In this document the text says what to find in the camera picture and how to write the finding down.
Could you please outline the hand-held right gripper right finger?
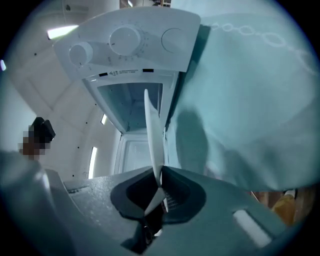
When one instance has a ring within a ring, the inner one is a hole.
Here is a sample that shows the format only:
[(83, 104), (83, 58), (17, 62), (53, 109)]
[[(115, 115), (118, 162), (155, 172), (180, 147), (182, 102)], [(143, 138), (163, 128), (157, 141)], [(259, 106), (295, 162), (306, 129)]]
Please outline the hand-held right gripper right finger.
[(170, 167), (162, 170), (162, 184), (174, 198), (189, 196), (165, 215), (151, 256), (267, 256), (279, 248), (285, 224), (244, 190)]

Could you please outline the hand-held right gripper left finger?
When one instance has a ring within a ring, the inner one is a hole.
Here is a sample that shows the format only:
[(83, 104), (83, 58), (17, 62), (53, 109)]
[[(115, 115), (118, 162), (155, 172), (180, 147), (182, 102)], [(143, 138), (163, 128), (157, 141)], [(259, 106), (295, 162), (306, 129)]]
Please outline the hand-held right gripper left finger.
[(144, 213), (158, 188), (152, 168), (93, 179), (65, 181), (68, 195), (100, 236), (141, 255), (160, 228), (160, 219)]

